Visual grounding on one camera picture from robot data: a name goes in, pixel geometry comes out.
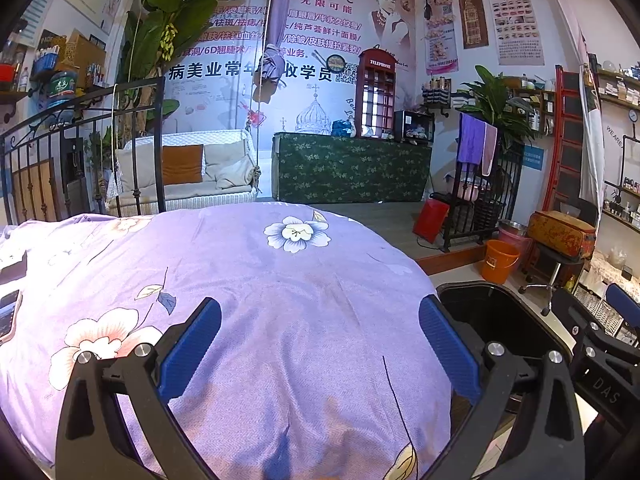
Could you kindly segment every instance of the vintage suitcase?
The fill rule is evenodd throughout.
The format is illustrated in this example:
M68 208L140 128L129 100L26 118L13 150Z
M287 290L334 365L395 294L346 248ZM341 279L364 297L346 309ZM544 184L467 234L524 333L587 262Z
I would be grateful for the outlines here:
M595 227L559 211L536 211L527 234L569 258L589 258L596 245Z

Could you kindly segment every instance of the red heater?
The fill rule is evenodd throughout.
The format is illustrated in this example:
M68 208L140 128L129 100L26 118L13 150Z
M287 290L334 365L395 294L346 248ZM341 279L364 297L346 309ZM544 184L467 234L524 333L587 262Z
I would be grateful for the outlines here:
M428 198L415 221L414 233L433 244L448 213L449 204Z

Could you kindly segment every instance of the qr code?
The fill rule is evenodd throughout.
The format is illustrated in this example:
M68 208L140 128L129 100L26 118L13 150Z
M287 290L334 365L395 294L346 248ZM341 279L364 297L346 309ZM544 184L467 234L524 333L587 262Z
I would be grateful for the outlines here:
M355 85L358 78L358 65L356 63L345 63L344 72L337 74L335 80L338 83L348 83Z

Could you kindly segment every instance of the metal screw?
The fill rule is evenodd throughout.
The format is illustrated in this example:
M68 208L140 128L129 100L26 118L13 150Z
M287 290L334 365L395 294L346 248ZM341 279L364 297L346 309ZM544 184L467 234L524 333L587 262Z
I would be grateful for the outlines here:
M94 356L94 355L93 355L91 352L89 352L88 350L85 350L84 352L81 352L81 353L80 353L80 355L78 356L78 359L76 359L76 360L77 360L81 365L83 365L83 364L85 364L85 363L88 363L88 362L91 360L91 358L92 358L93 356Z
M504 354L504 346L502 346L500 343L489 343L486 349L489 351L489 354L498 357Z
M146 357L151 353L151 345L149 343L141 343L133 351L138 357Z
M558 350L549 352L549 360L552 363L560 364L562 362L562 354Z

